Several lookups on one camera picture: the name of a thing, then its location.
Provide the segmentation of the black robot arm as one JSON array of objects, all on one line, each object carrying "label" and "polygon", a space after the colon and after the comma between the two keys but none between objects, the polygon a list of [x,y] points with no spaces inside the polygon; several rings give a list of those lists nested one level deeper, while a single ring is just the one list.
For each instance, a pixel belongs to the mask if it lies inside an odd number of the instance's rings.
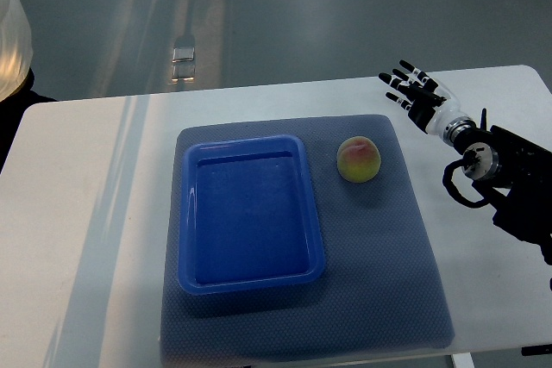
[{"label": "black robot arm", "polygon": [[468,117],[451,122],[444,141],[461,158],[444,169],[448,194],[470,209],[495,208],[493,224],[516,239],[537,245],[551,263],[551,151],[499,126]]}]

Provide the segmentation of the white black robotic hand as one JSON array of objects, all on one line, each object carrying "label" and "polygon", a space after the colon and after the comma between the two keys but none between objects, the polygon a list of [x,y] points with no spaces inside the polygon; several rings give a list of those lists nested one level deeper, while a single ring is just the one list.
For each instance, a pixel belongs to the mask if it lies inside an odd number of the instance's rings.
[{"label": "white black robotic hand", "polygon": [[379,80],[392,88],[385,96],[406,113],[413,124],[425,134],[447,134],[447,126],[462,117],[460,104],[452,92],[423,70],[405,61],[399,61],[402,70],[381,72]]}]

